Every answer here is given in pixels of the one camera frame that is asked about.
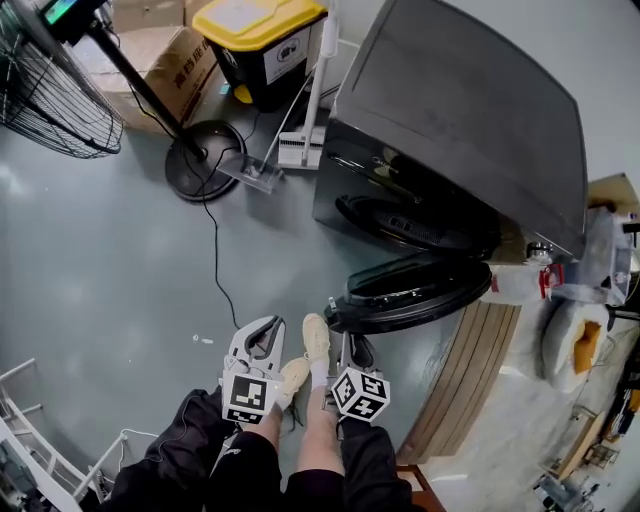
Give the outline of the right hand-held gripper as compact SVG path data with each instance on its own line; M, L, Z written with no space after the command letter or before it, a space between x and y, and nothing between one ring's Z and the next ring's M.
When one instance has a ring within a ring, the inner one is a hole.
M339 413L367 423L373 422L390 404L390 383L377 373L361 370L374 366L374 350L362 334L342 334L339 368L344 370L331 386Z

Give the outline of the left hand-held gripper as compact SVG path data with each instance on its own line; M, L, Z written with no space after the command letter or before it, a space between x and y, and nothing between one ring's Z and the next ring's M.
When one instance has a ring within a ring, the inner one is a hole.
M285 334L286 323L280 316L256 319L234 334L221 380L225 420L259 424L271 411L284 382L274 371L280 369ZM265 369L247 363L262 359Z

